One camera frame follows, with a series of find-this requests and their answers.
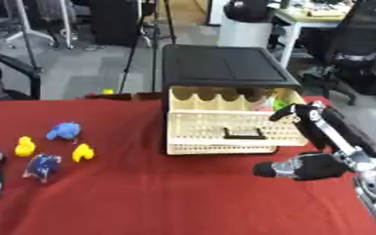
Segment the black lid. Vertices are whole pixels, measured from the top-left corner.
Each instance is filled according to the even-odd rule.
[[[301,89],[262,48],[167,45],[163,49],[165,87],[230,86]]]

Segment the yellow rubber duck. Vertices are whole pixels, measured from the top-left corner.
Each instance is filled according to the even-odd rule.
[[[28,157],[35,149],[36,145],[33,143],[32,139],[28,136],[23,136],[18,140],[16,155],[19,157]]]
[[[88,144],[80,144],[72,153],[72,160],[80,162],[82,158],[90,160],[94,157],[94,150]]]
[[[104,89],[103,94],[104,95],[113,95],[115,91],[113,89]]]

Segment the storage box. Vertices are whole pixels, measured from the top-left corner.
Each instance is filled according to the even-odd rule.
[[[164,150],[170,155],[272,153],[306,144],[295,117],[270,122],[273,110],[261,110],[266,97],[304,102],[301,86],[263,49],[167,46],[163,77]]]

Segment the rubber duck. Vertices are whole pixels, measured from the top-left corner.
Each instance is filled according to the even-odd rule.
[[[77,149],[72,153],[72,160],[80,162],[82,158],[90,160],[94,157],[94,150],[88,144],[80,144]]]
[[[73,140],[80,134],[80,124],[75,122],[61,122],[59,125],[52,127],[51,131],[47,134],[48,140],[54,140],[60,137],[65,140]]]
[[[113,95],[115,91],[113,89],[104,89],[103,94],[104,95]]]
[[[23,136],[18,140],[16,146],[16,155],[19,157],[28,157],[36,149],[36,145],[32,142],[28,136]]]

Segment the green object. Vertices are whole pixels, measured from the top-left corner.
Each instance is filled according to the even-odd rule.
[[[280,99],[280,98],[275,98],[275,100],[273,101],[273,111],[278,111],[286,106],[289,105],[289,102],[287,100],[284,100],[284,99]]]

